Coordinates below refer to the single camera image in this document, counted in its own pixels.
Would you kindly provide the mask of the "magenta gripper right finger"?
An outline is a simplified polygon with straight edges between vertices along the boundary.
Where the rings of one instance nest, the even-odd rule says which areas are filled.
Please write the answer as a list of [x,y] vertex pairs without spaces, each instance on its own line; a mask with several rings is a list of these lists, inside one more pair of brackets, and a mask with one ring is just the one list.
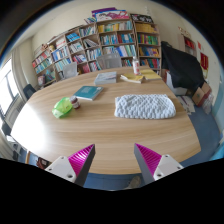
[[170,155],[160,155],[140,144],[134,144],[134,154],[140,167],[145,184],[160,180],[183,169]]

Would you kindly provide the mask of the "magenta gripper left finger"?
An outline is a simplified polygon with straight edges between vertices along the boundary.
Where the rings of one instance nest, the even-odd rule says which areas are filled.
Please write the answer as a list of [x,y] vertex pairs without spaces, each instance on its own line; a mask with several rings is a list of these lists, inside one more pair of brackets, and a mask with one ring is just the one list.
[[83,186],[95,156],[95,145],[91,144],[69,157],[60,156],[46,168],[56,176]]

